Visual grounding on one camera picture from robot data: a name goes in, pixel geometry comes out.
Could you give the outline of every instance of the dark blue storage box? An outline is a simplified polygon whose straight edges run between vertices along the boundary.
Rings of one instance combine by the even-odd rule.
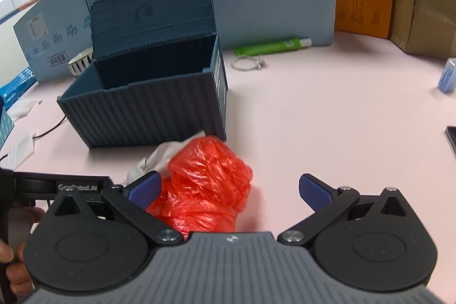
[[[212,0],[99,0],[91,17],[94,61],[58,98],[88,147],[226,140]]]

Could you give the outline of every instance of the red plastic bag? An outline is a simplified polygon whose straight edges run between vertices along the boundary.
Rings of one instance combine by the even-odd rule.
[[[173,157],[171,177],[147,211],[186,238],[190,231],[233,232],[247,203],[252,169],[215,136],[196,138]]]

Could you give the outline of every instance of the pink table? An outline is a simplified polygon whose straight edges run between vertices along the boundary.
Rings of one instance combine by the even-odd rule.
[[[439,251],[428,287],[454,303],[456,159],[444,130],[456,125],[456,96],[435,87],[443,62],[407,56],[387,40],[345,33],[336,33],[330,47],[266,56],[261,71],[235,71],[232,60],[225,53],[227,144],[255,175],[237,228],[277,235],[309,216],[297,188],[305,172],[363,194],[397,187]],[[55,99],[71,81],[42,84],[28,94],[43,103],[17,122],[0,155],[30,127],[42,133],[62,118]],[[119,182],[153,147],[89,151],[65,122],[37,140],[35,149],[18,170]]]

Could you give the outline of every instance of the printed logo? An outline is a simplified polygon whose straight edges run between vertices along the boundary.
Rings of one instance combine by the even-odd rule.
[[[72,23],[67,26],[67,37],[73,37],[78,33],[78,30]]]
[[[63,185],[62,183],[58,185],[58,190],[62,191],[63,189],[77,189],[78,191],[98,191],[96,185]]]
[[[234,243],[234,242],[239,241],[239,237],[237,237],[236,235],[231,235],[231,236],[225,237],[225,240],[227,240],[229,243]]]
[[[90,25],[90,16],[87,16],[85,19],[84,19],[84,29],[87,29],[87,28],[92,28],[92,25]]]
[[[5,103],[8,103],[8,102],[11,101],[14,97],[16,97],[16,92],[14,92],[12,95],[10,95],[9,98],[5,98]]]
[[[66,52],[60,52],[51,57],[48,57],[47,60],[49,61],[49,65],[53,67],[68,62],[68,56]]]
[[[62,36],[58,33],[55,33],[52,37],[54,44],[59,44],[62,41]]]
[[[140,4],[135,10],[135,20],[136,22],[141,22],[143,18],[152,18],[154,16],[154,10],[151,6],[147,4]]]

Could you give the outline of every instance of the human hand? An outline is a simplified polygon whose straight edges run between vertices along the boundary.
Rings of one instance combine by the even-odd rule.
[[[35,223],[39,222],[46,213],[44,210],[33,207],[25,208],[35,218]],[[30,275],[24,264],[24,246],[25,242],[17,247],[16,257],[18,262],[12,263],[6,267],[6,277],[10,281],[10,288],[14,295],[24,297],[33,291]],[[14,252],[6,243],[0,240],[0,263],[9,263],[14,259]]]

